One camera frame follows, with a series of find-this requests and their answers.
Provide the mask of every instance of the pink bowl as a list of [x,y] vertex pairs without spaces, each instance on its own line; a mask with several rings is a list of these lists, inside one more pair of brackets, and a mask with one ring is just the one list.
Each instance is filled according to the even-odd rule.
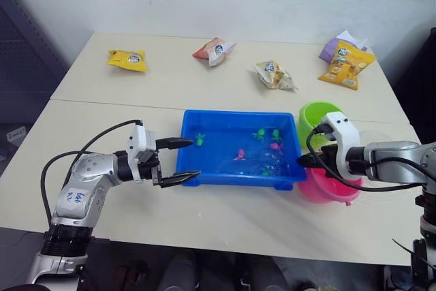
[[[323,168],[307,168],[306,174],[307,180],[297,183],[298,188],[308,200],[317,204],[339,201],[349,206],[360,193],[360,190],[348,187],[334,178],[326,177],[326,171]],[[362,179],[348,182],[362,185]]]

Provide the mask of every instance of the handwritten label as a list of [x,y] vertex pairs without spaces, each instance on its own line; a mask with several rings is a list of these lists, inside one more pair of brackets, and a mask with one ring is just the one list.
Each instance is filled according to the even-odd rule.
[[65,195],[64,208],[73,210],[87,202],[88,191],[83,189],[68,189]]

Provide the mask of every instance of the water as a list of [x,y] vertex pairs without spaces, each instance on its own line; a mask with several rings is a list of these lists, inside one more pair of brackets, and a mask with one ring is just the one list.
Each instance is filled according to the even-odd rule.
[[[187,170],[201,170],[203,173],[236,174],[247,176],[287,177],[291,175],[290,163],[283,158],[285,149],[272,149],[271,144],[281,144],[273,140],[276,127],[265,127],[262,138],[255,138],[256,127],[214,128],[192,125],[188,138],[194,145],[187,147]],[[196,145],[199,135],[204,135],[203,144]],[[239,149],[245,152],[245,160],[234,160]]]

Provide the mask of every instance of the robotic arm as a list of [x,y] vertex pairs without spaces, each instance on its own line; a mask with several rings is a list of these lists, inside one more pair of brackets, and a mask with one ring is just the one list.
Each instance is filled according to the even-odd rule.
[[[310,145],[314,134],[323,133],[331,144],[316,153]],[[436,142],[374,142],[360,145],[358,130],[341,112],[328,113],[309,135],[310,153],[298,158],[308,168],[324,168],[328,177],[364,191],[394,191],[422,186],[416,204],[423,207],[420,231],[424,237],[414,241],[411,269],[414,283],[427,290],[436,290]],[[400,183],[395,187],[368,188],[353,185],[360,176],[372,181]]]
[[59,194],[44,245],[35,256],[27,282],[44,284],[50,280],[52,285],[53,275],[79,276],[108,190],[131,180],[141,183],[150,179],[153,185],[170,187],[196,177],[200,171],[178,172],[163,178],[158,158],[160,149],[191,144],[191,140],[182,138],[156,140],[153,132],[136,124],[126,151],[82,156]]

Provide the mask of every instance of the yellow snack bag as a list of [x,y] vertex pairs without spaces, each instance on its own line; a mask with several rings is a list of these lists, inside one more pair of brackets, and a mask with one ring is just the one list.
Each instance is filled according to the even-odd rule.
[[125,68],[127,70],[146,72],[143,50],[125,51],[125,50],[109,50],[110,58],[106,64]]
[[357,90],[357,74],[374,60],[374,55],[339,40],[328,72],[320,76],[319,80]]

